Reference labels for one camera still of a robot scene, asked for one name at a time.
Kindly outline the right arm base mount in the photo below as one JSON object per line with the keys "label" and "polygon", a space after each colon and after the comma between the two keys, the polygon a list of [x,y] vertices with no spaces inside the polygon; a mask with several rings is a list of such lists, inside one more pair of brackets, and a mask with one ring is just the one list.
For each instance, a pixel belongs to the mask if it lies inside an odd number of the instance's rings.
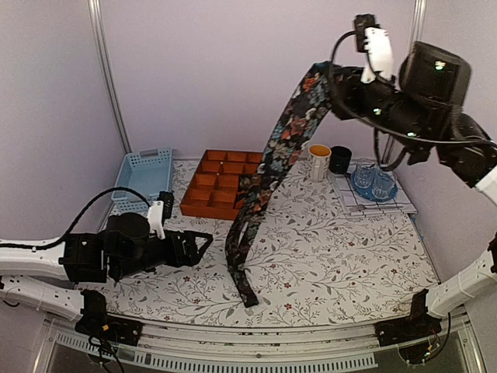
{"label": "right arm base mount", "polygon": [[381,347],[417,340],[442,331],[441,319],[428,315],[427,294],[428,290],[423,289],[413,295],[407,316],[374,324],[374,332]]}

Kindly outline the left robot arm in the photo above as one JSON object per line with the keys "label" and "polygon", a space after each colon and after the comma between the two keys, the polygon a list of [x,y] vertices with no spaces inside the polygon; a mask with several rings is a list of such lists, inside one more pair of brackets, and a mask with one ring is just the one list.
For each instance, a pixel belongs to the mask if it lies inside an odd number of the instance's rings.
{"label": "left robot arm", "polygon": [[159,266],[193,267],[213,240],[209,233],[166,230],[159,213],[113,215],[99,233],[69,232],[42,246],[2,243],[1,292],[66,319],[85,320],[97,336],[108,337],[116,326],[102,294],[58,289],[39,279],[118,282]]}

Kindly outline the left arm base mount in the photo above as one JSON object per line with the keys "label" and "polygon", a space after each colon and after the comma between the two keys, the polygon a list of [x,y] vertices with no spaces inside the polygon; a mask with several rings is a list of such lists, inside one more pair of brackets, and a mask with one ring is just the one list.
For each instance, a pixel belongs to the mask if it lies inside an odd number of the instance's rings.
{"label": "left arm base mount", "polygon": [[83,290],[81,295],[82,317],[75,324],[77,333],[132,347],[138,345],[144,327],[142,322],[108,314],[106,299],[98,291]]}

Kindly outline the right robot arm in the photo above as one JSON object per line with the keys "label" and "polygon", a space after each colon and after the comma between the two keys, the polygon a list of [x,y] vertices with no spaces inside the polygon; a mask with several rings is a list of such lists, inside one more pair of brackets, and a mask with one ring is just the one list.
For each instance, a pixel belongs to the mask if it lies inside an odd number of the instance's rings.
{"label": "right robot arm", "polygon": [[401,66],[399,88],[377,69],[372,82],[362,83],[363,68],[334,62],[340,44],[352,36],[345,33],[335,42],[325,71],[335,116],[392,135],[403,146],[399,156],[408,156],[410,165],[425,162],[435,148],[440,164],[495,202],[496,143],[462,111],[470,65],[456,54],[417,42]]}

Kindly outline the dark floral necktie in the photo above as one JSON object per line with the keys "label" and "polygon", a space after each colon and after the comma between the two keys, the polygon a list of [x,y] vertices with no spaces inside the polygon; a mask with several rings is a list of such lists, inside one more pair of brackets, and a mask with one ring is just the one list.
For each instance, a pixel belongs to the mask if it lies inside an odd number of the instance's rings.
{"label": "dark floral necktie", "polygon": [[242,179],[244,203],[228,231],[224,249],[228,272],[246,308],[259,303],[246,276],[245,262],[271,197],[331,107],[329,86],[318,83],[315,63],[297,85],[276,122],[256,172]]}

